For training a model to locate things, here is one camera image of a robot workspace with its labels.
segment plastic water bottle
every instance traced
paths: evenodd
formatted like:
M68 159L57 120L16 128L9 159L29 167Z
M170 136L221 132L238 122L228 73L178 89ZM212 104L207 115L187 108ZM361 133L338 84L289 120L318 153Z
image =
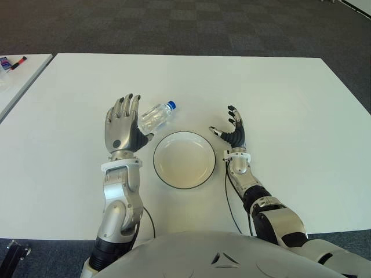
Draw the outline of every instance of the plastic water bottle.
M157 104L155 107L144 113L139 119L139 127L144 134L151 133L159 125L166 122L166 119L176 108L174 101L165 104Z

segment black cable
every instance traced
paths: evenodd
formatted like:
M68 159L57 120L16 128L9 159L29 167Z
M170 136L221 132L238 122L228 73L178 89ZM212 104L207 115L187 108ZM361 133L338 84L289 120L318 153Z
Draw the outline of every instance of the black cable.
M146 213L150 217L150 220L151 220L151 223L152 223L152 229L153 229L153 237L155 239L156 238L156 230L155 230L155 224L153 222L152 216L151 216L151 214L149 213L149 211L145 207L143 207L143 209L146 211Z
M137 229L135 230L135 234L134 234L133 239L132 239L132 245L130 246L129 250L133 249L133 246L135 244L135 241L136 241L138 233L139 233L139 226L140 226L140 222L137 224Z
M228 203L228 207L229 207L229 209L230 209L230 213L231 213L231 216L232 216L233 222L234 222L234 224L236 225L236 228L237 228L237 230L239 231L239 233L242 234L242 232L241 232L239 226L237 225L236 220L234 219L234 216L233 216L233 213L232 213L232 209L231 209L230 200L229 200L229 198L228 198L228 193L227 193L227 176L228 176L228 178L229 178L229 175L228 175L228 165L229 165L229 163L227 164L227 162L226 162L226 163L225 163L225 178L224 178L225 197L227 198L227 203Z
M230 183L231 183L234 191L236 192L237 196L241 199L241 201L243 201L242 198L240 197L240 195L238 194L238 191L237 191L236 187L234 186L234 184L233 184L233 182L231 180L231 177L230 177L230 175L228 173L228 166L230 165L230 163L231 163L230 161L228 163L227 162L225 163L225 177L228 176L228 179L229 179L229 181L230 181ZM231 216L233 218L234 224L236 224L236 227L237 227L238 231L240 233L242 233L241 230L240 230L240 228L238 227L236 221L234 220L234 216L233 216L233 213L232 213L232 210L231 210L230 201L229 201L228 195L227 195L227 179L225 179L225 196L227 197L228 207L230 208L230 213L231 213ZM252 229L252 226L251 226L251 219L250 219L250 214L249 213L248 213L248 220L249 220L250 235L253 236L253 229Z

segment white table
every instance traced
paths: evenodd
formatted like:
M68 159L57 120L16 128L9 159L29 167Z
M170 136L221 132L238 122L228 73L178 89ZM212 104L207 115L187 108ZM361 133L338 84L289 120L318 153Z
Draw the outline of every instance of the white table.
M0 55L4 56L12 65L23 56L26 56L27 60L7 73L10 80L9 88L5 91L0 88L0 122L52 59L51 54Z
M321 59L58 54L0 125L0 237L96 237L104 118L127 93L142 95L140 112L177 104L136 154L140 194L159 235L236 231L224 195L228 145L208 130L231 128L228 104L245 121L253 172L308 233L371 228L371 117ZM152 165L157 143L179 130L204 136L216 153L212 176L190 190L165 185ZM247 233L246 213L228 188ZM138 239L151 236L144 214Z

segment gray carpet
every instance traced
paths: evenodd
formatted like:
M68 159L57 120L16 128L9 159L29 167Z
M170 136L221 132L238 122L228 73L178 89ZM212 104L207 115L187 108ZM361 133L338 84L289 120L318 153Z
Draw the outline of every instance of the gray carpet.
M371 112L371 21L340 2L2 0L0 12L0 52L5 54L320 57ZM371 231L310 238L371 259ZM0 261L8 242L0 239ZM93 244L28 242L33 251L14 277L78 277Z

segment robotic humanoid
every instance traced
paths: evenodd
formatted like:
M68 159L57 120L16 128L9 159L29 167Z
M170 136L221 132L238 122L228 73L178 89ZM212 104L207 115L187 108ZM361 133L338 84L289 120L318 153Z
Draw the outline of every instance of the robotic humanoid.
M143 204L141 161L134 153L153 134L138 129L140 96L117 100L107 112L105 141L111 161L105 172L106 205L94 249L81 278L96 277L351 277L370 278L371 262L324 240L308 240L299 216L252 174L239 112L229 106L232 133L210 131L231 144L224 152L228 177L252 217L256 237L228 232L182 232L133 249Z

